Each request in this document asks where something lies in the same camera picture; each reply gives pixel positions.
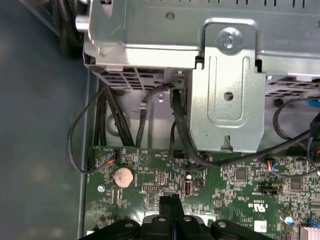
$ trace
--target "motherboard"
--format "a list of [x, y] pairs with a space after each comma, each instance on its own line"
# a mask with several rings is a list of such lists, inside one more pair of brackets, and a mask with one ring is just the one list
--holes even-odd
[[[207, 153], [209, 161], [238, 156]], [[190, 164], [182, 151], [174, 158], [180, 166]], [[311, 170], [304, 157], [272, 159], [279, 173]], [[174, 166], [167, 150], [91, 147], [88, 167], [105, 162], [107, 168], [87, 176], [85, 235], [125, 218], [141, 224], [159, 213], [160, 196], [172, 194], [179, 194], [186, 215], [199, 216], [208, 226], [230, 220], [275, 240], [300, 240], [301, 228], [320, 221], [318, 174], [283, 179], [259, 161], [187, 172]]]

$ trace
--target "orange wire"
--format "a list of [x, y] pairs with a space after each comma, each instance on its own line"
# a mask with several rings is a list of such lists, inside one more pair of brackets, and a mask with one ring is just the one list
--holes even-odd
[[268, 161], [268, 170], [269, 172], [272, 172], [272, 163]]
[[114, 158], [114, 159], [112, 159], [111, 161], [108, 161], [106, 164], [111, 165], [111, 164], [113, 164], [115, 161], [116, 161], [116, 159]]

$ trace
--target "capacitor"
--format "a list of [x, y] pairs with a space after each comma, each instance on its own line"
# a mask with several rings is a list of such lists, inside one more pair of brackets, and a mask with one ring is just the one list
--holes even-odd
[[291, 216], [289, 216], [289, 214], [287, 214], [287, 213], [282, 213], [280, 215], [280, 220], [287, 225], [294, 224], [294, 219]]
[[191, 173], [188, 172], [188, 171], [186, 171], [186, 172], [184, 173], [184, 176], [185, 176], [185, 178], [186, 178], [187, 180], [191, 180], [191, 179], [192, 179], [192, 175], [191, 175]]
[[135, 175], [132, 170], [127, 167], [118, 168], [114, 175], [113, 181], [120, 188], [127, 188], [134, 181]]

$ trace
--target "colored wires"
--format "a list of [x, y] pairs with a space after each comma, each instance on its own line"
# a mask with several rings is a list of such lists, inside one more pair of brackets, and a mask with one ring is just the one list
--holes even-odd
[[268, 161], [267, 165], [269, 172], [272, 173], [275, 170], [277, 164], [274, 161]]
[[117, 160], [116, 154], [115, 154], [115, 153], [112, 153], [111, 156], [110, 156], [110, 160], [107, 161], [106, 164], [107, 164], [108, 166], [110, 166], [110, 165], [114, 164], [114, 163], [116, 162], [116, 160]]

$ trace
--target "mounting hole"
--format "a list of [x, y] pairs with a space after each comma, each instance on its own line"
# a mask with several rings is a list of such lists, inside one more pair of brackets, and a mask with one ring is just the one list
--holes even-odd
[[166, 13], [166, 15], [165, 15], [165, 18], [167, 19], [167, 20], [173, 20], [173, 19], [175, 19], [175, 14], [173, 13], [173, 12], [167, 12]]
[[230, 91], [227, 91], [224, 95], [223, 98], [225, 101], [232, 101], [232, 99], [234, 99], [234, 94]]

